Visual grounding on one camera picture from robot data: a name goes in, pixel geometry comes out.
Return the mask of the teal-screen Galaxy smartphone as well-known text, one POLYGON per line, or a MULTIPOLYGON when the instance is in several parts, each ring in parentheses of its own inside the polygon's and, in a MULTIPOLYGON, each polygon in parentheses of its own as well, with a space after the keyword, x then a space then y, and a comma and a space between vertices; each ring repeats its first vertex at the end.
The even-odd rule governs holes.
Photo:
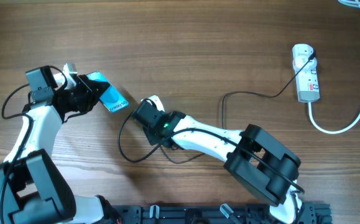
POLYGON ((99 71, 87 74, 90 80, 109 84, 108 89, 101 95, 100 102, 108 109, 109 112, 115 113, 129 105, 125 97, 120 94, 115 87, 110 84, 108 79, 99 71))

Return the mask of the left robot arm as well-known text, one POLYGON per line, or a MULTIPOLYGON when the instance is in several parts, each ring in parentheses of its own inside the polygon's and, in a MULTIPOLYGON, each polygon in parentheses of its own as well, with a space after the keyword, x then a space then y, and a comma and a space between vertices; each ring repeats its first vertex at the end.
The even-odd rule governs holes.
POLYGON ((0 164, 0 223, 103 223, 109 203, 73 194, 51 159, 56 135, 68 119, 87 114, 110 87, 78 75, 72 65, 53 74, 51 65, 25 73, 31 88, 19 116, 22 129, 0 164))

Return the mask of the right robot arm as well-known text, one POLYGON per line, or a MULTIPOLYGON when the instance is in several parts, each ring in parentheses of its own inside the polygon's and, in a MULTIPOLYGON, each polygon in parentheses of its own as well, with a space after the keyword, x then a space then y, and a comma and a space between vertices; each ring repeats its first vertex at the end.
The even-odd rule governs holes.
POLYGON ((141 123, 151 145, 174 144, 219 159, 245 189, 269 205, 274 219, 298 222, 302 206, 298 195, 304 192, 297 185, 301 161, 261 127, 216 128, 179 111, 166 112, 150 99, 144 99, 131 116, 141 123))

